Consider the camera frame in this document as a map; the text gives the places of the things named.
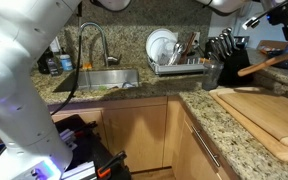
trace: knife block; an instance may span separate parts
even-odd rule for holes
[[[205,45],[205,52],[213,52],[213,49],[209,42]],[[247,85],[253,81],[253,75],[249,74],[243,77],[239,77],[237,72],[243,68],[250,66],[248,54],[246,49],[234,50],[233,54],[226,58],[221,59],[224,62],[224,68],[217,81],[221,86],[239,86]]]

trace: dish rack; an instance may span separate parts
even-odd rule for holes
[[[156,75],[171,75],[203,72],[203,63],[199,63],[198,59],[198,57],[188,57],[187,62],[189,63],[187,64],[165,66],[155,63],[150,57],[147,57],[147,62]]]

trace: glass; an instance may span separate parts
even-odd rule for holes
[[[224,63],[216,60],[204,62],[202,89],[210,91],[218,87],[217,81],[220,77]]]

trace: cabinet handle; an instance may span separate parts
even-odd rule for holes
[[[213,160],[213,162],[215,163],[215,165],[216,165],[217,167],[220,167],[221,165],[220,165],[220,163],[219,163],[219,162],[217,161],[217,159],[216,159],[218,156],[212,153],[212,151],[210,150],[210,148],[209,148],[209,147],[207,146],[207,144],[205,143],[203,137],[201,136],[200,131],[197,131],[194,126],[191,126],[191,127],[192,127],[192,129],[194,130],[195,135],[197,136],[197,138],[198,138],[198,139],[200,140],[200,142],[202,143],[202,145],[203,145],[204,149],[206,150],[206,152],[210,155],[210,157],[211,157],[211,159]]]

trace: cabinet door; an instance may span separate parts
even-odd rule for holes
[[[162,167],[166,105],[103,110],[108,148],[125,150],[131,172]]]
[[[194,132],[186,121],[183,122],[180,152],[174,172],[178,180],[218,180],[219,177],[213,169],[194,138]]]
[[[106,135],[104,130],[104,125],[102,121],[102,114],[101,111],[90,111],[90,112],[77,112],[77,113],[62,113],[52,116],[53,121],[57,122],[62,119],[65,119],[69,116],[72,116],[74,114],[78,114],[85,123],[90,123],[92,121],[96,121],[97,127],[93,130],[94,133],[98,133],[101,137],[101,143],[107,148],[107,141],[106,141]]]

